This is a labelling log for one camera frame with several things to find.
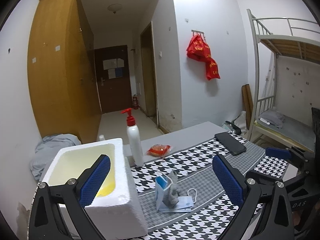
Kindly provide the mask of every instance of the door handle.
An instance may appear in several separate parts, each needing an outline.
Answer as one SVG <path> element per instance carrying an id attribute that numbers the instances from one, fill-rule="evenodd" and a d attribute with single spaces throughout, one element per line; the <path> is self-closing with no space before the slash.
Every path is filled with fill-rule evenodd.
<path id="1" fill-rule="evenodd" d="M 102 87 L 104 86 L 104 84 L 103 84 L 104 81 L 106 81 L 106 80 L 103 79 L 103 77 L 101 77 L 101 86 L 102 86 Z"/>

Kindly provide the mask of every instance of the black phone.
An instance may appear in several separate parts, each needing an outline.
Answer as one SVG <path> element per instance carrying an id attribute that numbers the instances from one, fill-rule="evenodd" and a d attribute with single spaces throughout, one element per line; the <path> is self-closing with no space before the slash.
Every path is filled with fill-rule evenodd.
<path id="1" fill-rule="evenodd" d="M 228 132 L 217 133 L 214 136 L 225 148 L 227 148 L 232 155 L 239 155 L 247 150 L 247 148 L 237 141 Z"/>

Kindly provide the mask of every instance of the doorway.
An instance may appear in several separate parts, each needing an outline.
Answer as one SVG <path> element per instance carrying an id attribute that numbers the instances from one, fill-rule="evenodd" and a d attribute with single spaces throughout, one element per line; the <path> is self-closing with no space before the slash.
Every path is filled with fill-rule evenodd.
<path id="1" fill-rule="evenodd" d="M 95 49 L 94 56 L 102 113 L 132 107 L 127 45 Z"/>
<path id="2" fill-rule="evenodd" d="M 140 44 L 144 95 L 146 102 L 145 114 L 150 117 L 156 125 L 159 125 L 156 93 L 156 70 L 151 23 L 141 33 Z"/>

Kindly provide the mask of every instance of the mask ear loop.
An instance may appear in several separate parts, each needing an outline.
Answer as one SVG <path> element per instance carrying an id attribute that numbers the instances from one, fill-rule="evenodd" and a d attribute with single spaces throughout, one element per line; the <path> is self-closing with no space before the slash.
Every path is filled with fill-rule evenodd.
<path id="1" fill-rule="evenodd" d="M 165 176 L 166 178 L 169 179 L 170 184 L 169 184 L 166 188 L 164 188 L 164 191 L 166 191 L 167 189 L 169 189 L 169 188 L 171 187 L 171 185 L 173 184 L 172 179 L 171 179 L 168 175 L 162 173 L 161 171 L 157 171 L 156 173 L 159 173 L 159 174 L 160 174 L 159 176 L 160 176 L 162 179 L 164 179 L 164 177 L 162 177 L 162 176 Z"/>
<path id="2" fill-rule="evenodd" d="M 195 201 L 193 202 L 193 203 L 196 203 L 197 202 L 197 195 L 198 195 L 198 192 L 197 192 L 197 190 L 195 189 L 195 188 L 190 188 L 190 189 L 188 189 L 188 191 L 187 191 L 187 195 L 190 197 L 190 195 L 189 195 L 189 192 L 190 192 L 190 190 L 194 190 L 195 192 L 196 192 L 196 195 L 195 195 Z"/>

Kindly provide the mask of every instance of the blue gripper pad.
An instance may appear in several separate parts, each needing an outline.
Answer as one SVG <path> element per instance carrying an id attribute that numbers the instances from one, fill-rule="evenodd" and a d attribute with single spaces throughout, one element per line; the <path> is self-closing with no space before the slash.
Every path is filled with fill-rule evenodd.
<path id="1" fill-rule="evenodd" d="M 231 203 L 241 207 L 243 204 L 243 190 L 240 184 L 233 177 L 229 169 L 222 162 L 220 157 L 216 155 L 212 159 L 212 169 L 220 181 L 223 189 L 229 197 Z"/>
<path id="2" fill-rule="evenodd" d="M 275 157 L 282 160 L 291 159 L 291 153 L 288 150 L 268 147 L 266 149 L 266 156 Z"/>
<path id="3" fill-rule="evenodd" d="M 96 169 L 92 172 L 91 176 L 84 183 L 80 191 L 79 203 L 84 208 L 91 205 L 94 197 L 98 193 L 102 183 L 107 177 L 111 167 L 110 158 L 105 156 Z"/>

